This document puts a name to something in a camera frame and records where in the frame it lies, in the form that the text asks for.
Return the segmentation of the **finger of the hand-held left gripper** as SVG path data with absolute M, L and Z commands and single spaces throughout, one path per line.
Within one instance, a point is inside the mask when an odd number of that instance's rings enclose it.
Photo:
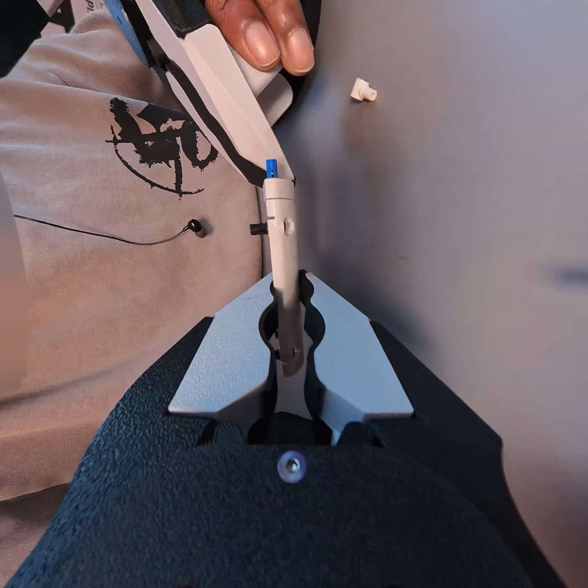
M 167 62 L 166 70 L 180 85 L 191 106 L 202 120 L 202 124 L 209 130 L 208 140 L 212 141 L 212 138 L 215 138 L 237 171 L 249 183 L 256 187 L 263 187 L 266 171 L 239 153 L 221 123 L 209 112 L 200 94 L 183 70 L 175 62 Z
M 138 1 L 137 7 L 149 30 L 145 40 L 155 66 L 207 140 L 209 130 L 167 72 L 167 62 L 175 62 L 183 70 L 244 158 L 265 171 L 266 160 L 276 159 L 280 176 L 294 180 L 273 126 L 204 7 L 197 1 Z M 217 140 L 209 142 L 234 167 Z

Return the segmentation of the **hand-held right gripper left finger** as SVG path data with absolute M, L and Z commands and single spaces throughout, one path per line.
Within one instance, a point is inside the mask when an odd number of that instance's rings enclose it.
M 260 332 L 274 302 L 265 276 L 219 310 L 190 363 L 169 413 L 228 421 L 248 432 L 264 414 L 263 391 L 275 361 Z

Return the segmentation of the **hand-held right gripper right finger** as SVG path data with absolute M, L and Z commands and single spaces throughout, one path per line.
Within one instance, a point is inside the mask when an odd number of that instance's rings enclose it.
M 349 423 L 410 418 L 411 402 L 370 319 L 315 275 L 300 272 L 306 356 L 304 398 L 318 443 L 335 445 Z

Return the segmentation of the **blue and white lego panel assembly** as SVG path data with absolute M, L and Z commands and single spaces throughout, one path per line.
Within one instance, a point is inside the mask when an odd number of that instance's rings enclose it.
M 266 220 L 251 225 L 251 233 L 269 238 L 280 362 L 283 375 L 292 377 L 304 364 L 295 183 L 280 176 L 276 159 L 267 159 L 262 189 Z

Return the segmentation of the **small white lego connector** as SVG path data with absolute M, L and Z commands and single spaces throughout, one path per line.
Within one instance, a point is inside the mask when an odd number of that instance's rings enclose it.
M 368 81 L 357 77 L 350 92 L 350 97 L 356 102 L 374 102 L 378 97 L 378 92 L 371 87 Z

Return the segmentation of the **person's left hand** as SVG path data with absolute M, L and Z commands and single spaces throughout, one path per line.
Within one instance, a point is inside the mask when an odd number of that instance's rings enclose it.
M 205 1 L 225 41 L 250 66 L 269 72 L 279 65 L 301 77 L 315 55 L 300 1 Z

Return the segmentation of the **person's torso beige hoodie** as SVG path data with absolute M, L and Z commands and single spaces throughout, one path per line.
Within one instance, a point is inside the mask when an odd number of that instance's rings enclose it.
M 37 40 L 1 80 L 1 176 L 26 274 L 27 365 L 1 393 L 1 587 L 47 529 L 126 390 L 262 274 L 255 188 L 106 11 Z

